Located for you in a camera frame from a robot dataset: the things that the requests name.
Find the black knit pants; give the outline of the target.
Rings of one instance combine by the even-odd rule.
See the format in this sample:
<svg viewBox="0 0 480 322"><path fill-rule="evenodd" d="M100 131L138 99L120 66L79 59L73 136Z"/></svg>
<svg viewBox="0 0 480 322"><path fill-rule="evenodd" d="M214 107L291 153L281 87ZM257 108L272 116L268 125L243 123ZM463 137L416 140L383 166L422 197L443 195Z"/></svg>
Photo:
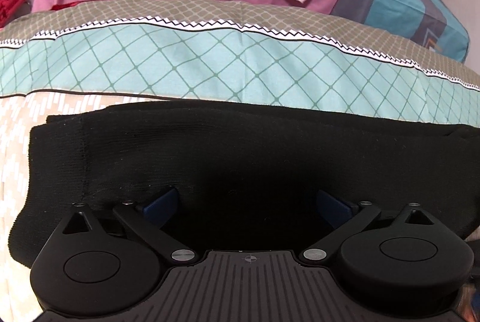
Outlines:
<svg viewBox="0 0 480 322"><path fill-rule="evenodd" d="M150 204L189 247L293 249L325 230L324 195L387 210L418 202L461 237L479 226L479 130L200 100L50 116L30 133L29 192L10 231L31 266L74 203Z"/></svg>

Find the teal grey striped pillow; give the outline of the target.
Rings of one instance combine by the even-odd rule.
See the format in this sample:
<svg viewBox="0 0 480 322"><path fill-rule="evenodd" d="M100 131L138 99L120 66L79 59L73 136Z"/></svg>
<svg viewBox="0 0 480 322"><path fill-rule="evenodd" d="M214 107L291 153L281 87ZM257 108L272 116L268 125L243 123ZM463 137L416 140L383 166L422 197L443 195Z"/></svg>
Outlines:
<svg viewBox="0 0 480 322"><path fill-rule="evenodd" d="M337 0L332 15L388 31L464 63L469 34L442 0Z"/></svg>

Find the patterned teal beige quilt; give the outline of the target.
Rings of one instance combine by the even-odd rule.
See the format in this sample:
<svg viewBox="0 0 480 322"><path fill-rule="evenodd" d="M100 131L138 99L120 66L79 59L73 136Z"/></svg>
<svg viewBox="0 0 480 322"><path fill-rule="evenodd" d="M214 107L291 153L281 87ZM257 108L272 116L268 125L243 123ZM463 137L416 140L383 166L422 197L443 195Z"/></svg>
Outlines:
<svg viewBox="0 0 480 322"><path fill-rule="evenodd" d="M479 125L479 76L387 31L306 9L98 0L1 31L1 238L24 205L29 132L50 114L202 99Z"/></svg>

